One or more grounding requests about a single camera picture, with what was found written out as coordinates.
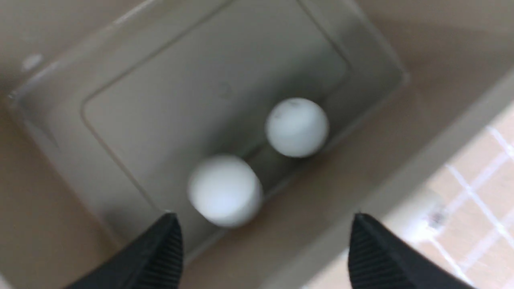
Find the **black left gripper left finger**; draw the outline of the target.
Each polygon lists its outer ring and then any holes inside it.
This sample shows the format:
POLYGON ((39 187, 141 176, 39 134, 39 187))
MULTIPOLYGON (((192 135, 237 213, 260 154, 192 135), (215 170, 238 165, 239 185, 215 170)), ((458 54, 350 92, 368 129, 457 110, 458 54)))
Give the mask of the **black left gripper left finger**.
POLYGON ((178 289, 185 251, 175 213, 163 214, 143 234, 68 289, 178 289))

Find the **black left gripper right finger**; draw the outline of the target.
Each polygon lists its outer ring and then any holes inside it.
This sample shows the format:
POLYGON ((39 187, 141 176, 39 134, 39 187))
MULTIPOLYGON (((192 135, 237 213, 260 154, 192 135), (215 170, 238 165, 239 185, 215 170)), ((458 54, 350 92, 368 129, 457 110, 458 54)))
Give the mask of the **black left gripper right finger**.
POLYGON ((353 289, 469 289, 369 214, 356 213, 349 238, 353 289))

